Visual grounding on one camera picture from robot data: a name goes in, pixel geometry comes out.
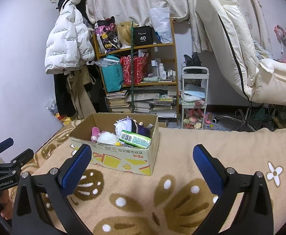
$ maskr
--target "bookshelf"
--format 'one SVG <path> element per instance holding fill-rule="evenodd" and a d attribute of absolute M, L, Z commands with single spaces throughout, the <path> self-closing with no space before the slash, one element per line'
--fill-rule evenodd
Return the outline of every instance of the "bookshelf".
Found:
<path fill-rule="evenodd" d="M 175 33 L 174 33 L 174 28 L 173 28 L 173 19 L 171 18 L 170 20 L 171 22 L 171 31 L 172 31 L 172 39 L 173 42 L 172 43 L 159 43 L 159 44 L 152 44 L 152 45 L 145 45 L 145 46 L 134 46 L 134 50 L 138 50 L 138 49 L 148 49 L 149 53 L 151 48 L 171 48 L 172 52 L 174 53 L 174 58 L 173 59 L 161 59 L 161 61 L 163 63 L 166 62 L 171 62 L 174 63 L 175 65 L 175 71 L 176 71 L 176 81 L 175 82 L 141 82 L 140 84 L 134 85 L 134 87 L 145 87 L 145 86 L 159 86 L 159 85 L 175 85 L 176 86 L 176 97 L 177 97 L 177 109 L 176 109 L 176 114 L 175 114 L 175 118 L 176 118 L 176 122 L 177 125 L 179 124 L 179 84 L 178 84 L 178 62 L 177 62 L 177 54 L 176 54 L 176 45 L 175 45 Z M 111 55 L 111 54 L 130 54 L 131 53 L 131 48 L 124 48 L 124 49 L 119 49 L 116 51 L 112 51 L 109 54 L 104 54 L 100 52 L 99 49 L 99 44 L 96 38 L 96 35 L 93 34 L 93 40 L 94 40 L 94 46 L 95 46 L 95 55 L 97 60 L 104 58 L 106 55 Z M 107 95 L 107 89 L 106 89 L 106 85 L 105 85 L 105 81 L 103 78 L 103 74 L 102 74 L 102 70 L 100 69 L 100 73 L 101 73 L 101 77 L 102 77 L 102 81 L 103 81 L 103 85 L 104 85 L 104 91 Z M 126 89 L 126 88 L 131 88 L 131 85 L 123 85 L 122 88 Z"/>

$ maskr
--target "red gift bag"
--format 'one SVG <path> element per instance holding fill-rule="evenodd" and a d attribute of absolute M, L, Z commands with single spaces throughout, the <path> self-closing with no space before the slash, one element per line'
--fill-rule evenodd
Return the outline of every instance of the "red gift bag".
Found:
<path fill-rule="evenodd" d="M 147 57 L 133 58 L 133 82 L 135 85 L 142 82 L 146 77 L 146 67 L 148 63 Z M 131 85 L 131 57 L 122 57 L 121 64 L 123 69 L 123 79 L 126 85 Z"/>

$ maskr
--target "teal shopping bag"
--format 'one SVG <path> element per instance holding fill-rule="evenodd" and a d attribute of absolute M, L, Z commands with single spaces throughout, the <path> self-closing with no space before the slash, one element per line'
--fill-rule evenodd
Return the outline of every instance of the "teal shopping bag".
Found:
<path fill-rule="evenodd" d="M 107 92 L 119 91 L 123 85 L 123 71 L 120 63 L 102 67 Z"/>

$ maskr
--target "wall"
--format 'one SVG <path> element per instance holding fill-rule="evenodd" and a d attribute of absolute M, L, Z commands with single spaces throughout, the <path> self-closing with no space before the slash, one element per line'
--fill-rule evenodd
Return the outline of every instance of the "wall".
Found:
<path fill-rule="evenodd" d="M 15 142 L 1 154 L 5 162 L 27 148 L 37 151 L 62 127 L 45 108 L 54 96 L 44 59 L 55 8 L 50 0 L 0 0 L 0 142 Z"/>
<path fill-rule="evenodd" d="M 286 1 L 261 0 L 263 13 L 270 33 L 273 58 L 281 58 L 281 44 L 273 31 L 276 25 L 286 27 Z M 192 55 L 192 39 L 190 24 L 183 22 L 175 25 L 175 39 L 177 46 L 178 67 L 184 62 L 183 55 Z M 208 104 L 246 106 L 248 101 L 240 96 L 222 76 L 215 56 L 211 52 L 199 54 L 202 66 L 209 69 Z"/>

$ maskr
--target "chair caster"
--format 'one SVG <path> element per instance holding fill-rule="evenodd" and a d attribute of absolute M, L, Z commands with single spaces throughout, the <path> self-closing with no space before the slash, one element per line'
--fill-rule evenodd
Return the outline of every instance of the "chair caster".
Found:
<path fill-rule="evenodd" d="M 212 123 L 217 124 L 218 122 L 219 122 L 219 119 L 217 119 L 217 118 L 212 119 Z"/>

